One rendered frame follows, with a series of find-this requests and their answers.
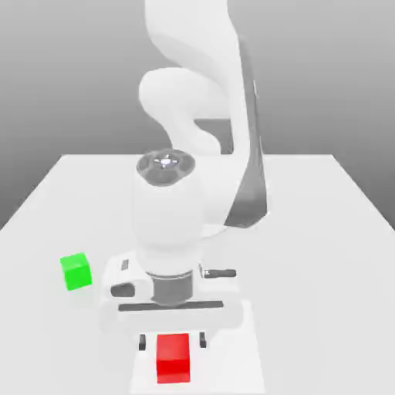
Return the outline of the small red cube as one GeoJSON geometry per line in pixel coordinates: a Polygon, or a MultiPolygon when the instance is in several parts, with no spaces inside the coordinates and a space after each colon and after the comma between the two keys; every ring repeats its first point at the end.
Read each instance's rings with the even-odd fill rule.
{"type": "Polygon", "coordinates": [[[156,351],[157,382],[189,383],[191,358],[187,333],[160,334],[156,351]]]}

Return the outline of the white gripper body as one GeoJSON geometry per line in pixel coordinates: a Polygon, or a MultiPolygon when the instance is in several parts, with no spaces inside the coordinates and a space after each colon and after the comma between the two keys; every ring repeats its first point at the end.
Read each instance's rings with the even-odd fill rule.
{"type": "Polygon", "coordinates": [[[124,335],[204,332],[239,326],[244,318],[238,285],[205,285],[178,306],[161,306],[147,297],[115,297],[110,287],[99,293],[100,325],[124,335]]]}

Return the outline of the small green cube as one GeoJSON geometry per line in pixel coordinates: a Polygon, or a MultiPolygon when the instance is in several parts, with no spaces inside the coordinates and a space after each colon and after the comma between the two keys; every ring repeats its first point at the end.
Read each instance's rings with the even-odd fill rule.
{"type": "Polygon", "coordinates": [[[62,257],[60,264],[68,291],[81,289],[92,284],[89,262],[83,252],[62,257]]]}

